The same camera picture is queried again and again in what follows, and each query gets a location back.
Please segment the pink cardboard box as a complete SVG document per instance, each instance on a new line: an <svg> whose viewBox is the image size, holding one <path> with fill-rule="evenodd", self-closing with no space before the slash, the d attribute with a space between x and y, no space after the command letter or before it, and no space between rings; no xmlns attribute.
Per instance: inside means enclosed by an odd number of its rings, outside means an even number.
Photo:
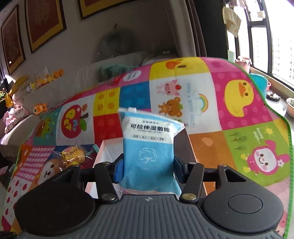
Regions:
<svg viewBox="0 0 294 239"><path fill-rule="evenodd" d="M104 140L101 144L94 164L101 162L114 162L123 153L123 139L114 138ZM184 129L174 138L174 156L185 163L196 162L196 157L187 131ZM173 195L173 192L138 191L129 190L114 184L114 188L121 198L122 195Z"/></svg>

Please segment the packaged small bread bun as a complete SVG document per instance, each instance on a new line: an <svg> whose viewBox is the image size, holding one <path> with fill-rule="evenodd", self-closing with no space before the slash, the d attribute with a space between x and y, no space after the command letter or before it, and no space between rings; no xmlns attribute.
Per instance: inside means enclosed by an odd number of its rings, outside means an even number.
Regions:
<svg viewBox="0 0 294 239"><path fill-rule="evenodd" d="M66 169L69 166L80 166L92 158L89 153L79 144L69 146L61 152L53 151L54 158L59 161L60 169Z"/></svg>

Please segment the blue cotton pad pack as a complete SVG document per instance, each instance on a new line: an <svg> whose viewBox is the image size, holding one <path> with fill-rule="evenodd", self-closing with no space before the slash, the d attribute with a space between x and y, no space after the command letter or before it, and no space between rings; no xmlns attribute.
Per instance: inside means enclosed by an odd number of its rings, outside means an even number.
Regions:
<svg viewBox="0 0 294 239"><path fill-rule="evenodd" d="M175 194L174 138L184 124L136 108L119 108L123 133L124 176L119 185L127 194Z"/></svg>

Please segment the colourful cartoon play mat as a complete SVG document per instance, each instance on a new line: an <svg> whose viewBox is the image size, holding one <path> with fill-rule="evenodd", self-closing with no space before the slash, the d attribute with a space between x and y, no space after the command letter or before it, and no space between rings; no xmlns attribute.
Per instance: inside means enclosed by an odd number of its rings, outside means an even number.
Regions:
<svg viewBox="0 0 294 239"><path fill-rule="evenodd" d="M278 225L289 237L293 202L293 149L287 120L264 100L241 68L227 60L185 57L159 61L103 83L76 75L29 93L32 111L47 105L43 119L31 115L10 131L20 140L16 167L1 213L1 229L19 233L17 198L46 180L60 146L102 145L122 137L118 109L137 108L186 124L196 160L206 167L226 164L268 188L284 206Z"/></svg>

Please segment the orange fish plush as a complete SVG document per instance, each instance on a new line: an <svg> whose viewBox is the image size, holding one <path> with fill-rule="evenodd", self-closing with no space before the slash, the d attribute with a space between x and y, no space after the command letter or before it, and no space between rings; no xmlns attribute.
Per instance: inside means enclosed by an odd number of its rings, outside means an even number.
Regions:
<svg viewBox="0 0 294 239"><path fill-rule="evenodd" d="M35 115L40 115L45 112L47 112L47 104L46 103L38 104L33 108L33 113Z"/></svg>

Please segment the beige headboard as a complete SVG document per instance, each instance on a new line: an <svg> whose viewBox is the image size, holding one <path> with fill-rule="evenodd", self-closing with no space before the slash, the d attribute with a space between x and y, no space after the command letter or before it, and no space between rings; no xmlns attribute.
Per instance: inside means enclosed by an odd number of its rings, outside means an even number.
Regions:
<svg viewBox="0 0 294 239"><path fill-rule="evenodd" d="M26 88L29 86L29 81L26 81L13 94L12 100L16 105L28 110L29 113L32 113L33 107L41 103L46 103L48 108L52 109L77 93L105 81L106 78L101 73L102 66L110 66L111 64L144 66L159 60L154 54L146 52L135 52L113 57L72 72L65 72L61 78L53 80L30 93L26 91ZM2 125L1 145L20 146L38 121L39 118L37 116L28 116L7 134L4 133L4 126Z"/></svg>

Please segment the teal cloth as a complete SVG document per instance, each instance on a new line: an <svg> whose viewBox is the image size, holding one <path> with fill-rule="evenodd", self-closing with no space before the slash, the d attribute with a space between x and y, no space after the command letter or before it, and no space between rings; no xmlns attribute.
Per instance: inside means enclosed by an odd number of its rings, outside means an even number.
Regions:
<svg viewBox="0 0 294 239"><path fill-rule="evenodd" d="M108 64L100 67L101 76L104 80L109 80L120 74L132 71L137 66L128 66L124 64Z"/></svg>

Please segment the orange plush row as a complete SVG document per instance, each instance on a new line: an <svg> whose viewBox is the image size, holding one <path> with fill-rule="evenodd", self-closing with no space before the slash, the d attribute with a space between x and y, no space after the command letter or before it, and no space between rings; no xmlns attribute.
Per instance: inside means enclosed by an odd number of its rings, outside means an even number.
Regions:
<svg viewBox="0 0 294 239"><path fill-rule="evenodd" d="M37 90L40 87L51 83L52 81L61 78L64 75L64 70L59 69L58 71L54 71L51 75L49 74L49 71L47 68L45 68L42 71L35 71L35 83L30 83L30 87L32 90Z"/></svg>

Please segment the red framed picture middle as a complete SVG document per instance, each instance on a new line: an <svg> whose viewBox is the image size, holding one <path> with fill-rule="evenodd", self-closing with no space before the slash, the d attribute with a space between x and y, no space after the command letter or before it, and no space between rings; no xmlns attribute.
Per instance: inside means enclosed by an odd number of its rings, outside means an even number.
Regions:
<svg viewBox="0 0 294 239"><path fill-rule="evenodd" d="M24 8L31 53L67 29L62 0L28 0Z"/></svg>

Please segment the red framed picture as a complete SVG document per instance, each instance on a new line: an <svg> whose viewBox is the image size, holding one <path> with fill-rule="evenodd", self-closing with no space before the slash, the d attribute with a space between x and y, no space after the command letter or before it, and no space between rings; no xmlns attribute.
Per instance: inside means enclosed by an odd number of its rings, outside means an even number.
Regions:
<svg viewBox="0 0 294 239"><path fill-rule="evenodd" d="M134 0L78 0L77 3L80 17L84 20L102 11L133 1Z"/></svg>
<svg viewBox="0 0 294 239"><path fill-rule="evenodd" d="M25 60L19 23L19 5L17 4L1 26L3 53L11 75Z"/></svg>
<svg viewBox="0 0 294 239"><path fill-rule="evenodd" d="M24 8L31 53L67 29L62 0L28 0Z"/></svg>

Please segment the red framed picture right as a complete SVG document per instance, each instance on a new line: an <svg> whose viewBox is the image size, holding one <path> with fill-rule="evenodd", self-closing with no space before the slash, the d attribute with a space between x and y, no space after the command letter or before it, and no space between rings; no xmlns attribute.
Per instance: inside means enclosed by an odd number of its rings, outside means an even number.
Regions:
<svg viewBox="0 0 294 239"><path fill-rule="evenodd" d="M77 3L80 17L84 20L102 11L133 1L134 0L78 0Z"/></svg>

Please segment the red framed picture left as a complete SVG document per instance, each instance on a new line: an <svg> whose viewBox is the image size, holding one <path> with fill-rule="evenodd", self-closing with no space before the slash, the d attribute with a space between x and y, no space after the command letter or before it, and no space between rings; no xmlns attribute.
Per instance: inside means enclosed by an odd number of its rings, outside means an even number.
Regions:
<svg viewBox="0 0 294 239"><path fill-rule="evenodd" d="M19 5L17 4L1 26L3 53L11 75L25 60L19 23Z"/></svg>

